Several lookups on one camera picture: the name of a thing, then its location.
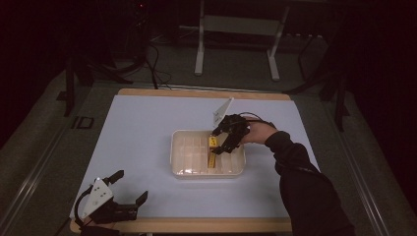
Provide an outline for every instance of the yellow object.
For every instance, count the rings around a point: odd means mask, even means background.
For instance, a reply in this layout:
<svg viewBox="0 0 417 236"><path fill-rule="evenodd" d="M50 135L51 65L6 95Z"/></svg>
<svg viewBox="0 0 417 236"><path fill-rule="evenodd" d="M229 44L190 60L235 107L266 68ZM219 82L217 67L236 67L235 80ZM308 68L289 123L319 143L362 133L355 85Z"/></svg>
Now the yellow object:
<svg viewBox="0 0 417 236"><path fill-rule="evenodd" d="M216 154L212 152L215 148L217 148L217 138L214 136L208 137L208 168L215 168Z"/></svg>

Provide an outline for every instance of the human hand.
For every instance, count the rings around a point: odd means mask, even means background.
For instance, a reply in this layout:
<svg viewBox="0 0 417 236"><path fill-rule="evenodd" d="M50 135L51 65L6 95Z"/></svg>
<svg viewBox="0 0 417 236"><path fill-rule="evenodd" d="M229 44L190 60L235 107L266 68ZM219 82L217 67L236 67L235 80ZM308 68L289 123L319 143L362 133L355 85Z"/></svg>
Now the human hand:
<svg viewBox="0 0 417 236"><path fill-rule="evenodd" d="M264 145L265 141L269 138L269 136L278 132L277 129L268 124L261 122L251 122L251 120L259 120L257 118L245 117L245 119L249 122L249 127L251 131L249 132L249 134L243 137L241 144L256 143Z"/></svg>
<svg viewBox="0 0 417 236"><path fill-rule="evenodd" d="M116 224L115 222L105 223L105 224L97 224L89 216L87 216L84 219L84 226L97 226L97 227L112 229L115 224Z"/></svg>

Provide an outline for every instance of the white table leg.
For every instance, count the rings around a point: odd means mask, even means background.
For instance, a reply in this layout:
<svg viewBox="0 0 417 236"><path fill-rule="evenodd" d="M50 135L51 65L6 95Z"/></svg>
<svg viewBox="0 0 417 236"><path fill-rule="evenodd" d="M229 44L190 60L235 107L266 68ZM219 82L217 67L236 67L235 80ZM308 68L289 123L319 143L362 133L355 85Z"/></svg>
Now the white table leg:
<svg viewBox="0 0 417 236"><path fill-rule="evenodd" d="M199 26L199 49L197 50L196 69L194 74L200 76L203 74L203 62L205 60L205 1L200 1L200 26Z"/></svg>
<svg viewBox="0 0 417 236"><path fill-rule="evenodd" d="M284 30L285 22L288 17L289 13L289 6L285 7L284 13L282 14L281 21L279 22L278 29L276 30L275 34L275 41L273 43L272 48L267 50L267 57L269 62L269 69L270 69L270 75L272 77L273 81L279 81L279 74L278 69L276 67L276 61L275 61L275 52L276 48L278 47L279 40L282 37L282 32Z"/></svg>

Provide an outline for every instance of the robotic hand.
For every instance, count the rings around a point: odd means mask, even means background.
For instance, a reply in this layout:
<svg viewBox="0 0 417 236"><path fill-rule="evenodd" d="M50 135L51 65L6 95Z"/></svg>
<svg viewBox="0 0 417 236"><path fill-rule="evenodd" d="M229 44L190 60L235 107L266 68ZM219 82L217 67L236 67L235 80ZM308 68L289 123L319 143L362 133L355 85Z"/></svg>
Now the robotic hand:
<svg viewBox="0 0 417 236"><path fill-rule="evenodd" d="M94 184L85 190L77 199L74 206L74 216L76 223L83 227L83 221L78 215L78 208L83 197L90 194L83 211L83 217L89 216L95 223L111 223L126 220L135 220L138 208L145 203L148 198L148 191L138 197L132 205L119 205L113 201L113 193L108 188L109 184L114 184L124 176L124 171L119 170L110 177L96 178Z"/></svg>
<svg viewBox="0 0 417 236"><path fill-rule="evenodd" d="M245 117L241 116L242 114L251 114L258 118L258 120L247 120ZM215 128L212 132L212 136L218 136L221 133L227 133L228 136L224 143L216 147L212 152L215 154L222 154L223 152L232 152L235 148L239 147L240 141L243 137L249 134L249 123L250 122L262 122L268 125L271 125L275 128L275 126L271 122L264 121L259 116L244 112L240 114L233 114L233 115L226 115L224 116L223 120L218 124L217 128Z"/></svg>

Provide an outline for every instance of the plastic container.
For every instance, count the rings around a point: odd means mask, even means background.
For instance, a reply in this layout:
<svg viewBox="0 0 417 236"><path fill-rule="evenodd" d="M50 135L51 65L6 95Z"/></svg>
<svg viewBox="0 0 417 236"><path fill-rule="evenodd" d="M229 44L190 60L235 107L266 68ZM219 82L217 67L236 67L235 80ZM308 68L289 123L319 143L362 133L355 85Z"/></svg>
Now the plastic container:
<svg viewBox="0 0 417 236"><path fill-rule="evenodd" d="M208 168L209 135L211 131L176 131L172 135L171 167L178 179L235 178L243 172L246 158L244 147L215 158L215 167ZM227 134L217 136L223 144Z"/></svg>

